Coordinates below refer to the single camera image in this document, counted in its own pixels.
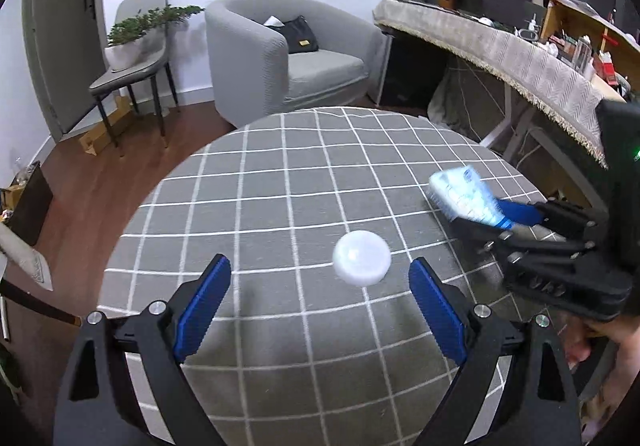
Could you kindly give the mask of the person's right hand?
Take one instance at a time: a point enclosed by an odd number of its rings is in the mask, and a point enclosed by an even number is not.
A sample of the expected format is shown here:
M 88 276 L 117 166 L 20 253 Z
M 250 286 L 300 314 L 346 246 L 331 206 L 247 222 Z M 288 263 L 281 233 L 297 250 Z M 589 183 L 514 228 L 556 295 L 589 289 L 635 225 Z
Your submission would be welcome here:
M 567 316 L 561 331 L 565 358 L 576 370 L 592 355 L 601 377 L 580 404 L 582 441 L 588 443 L 610 421 L 639 373 L 639 317 L 622 315 L 610 322 Z

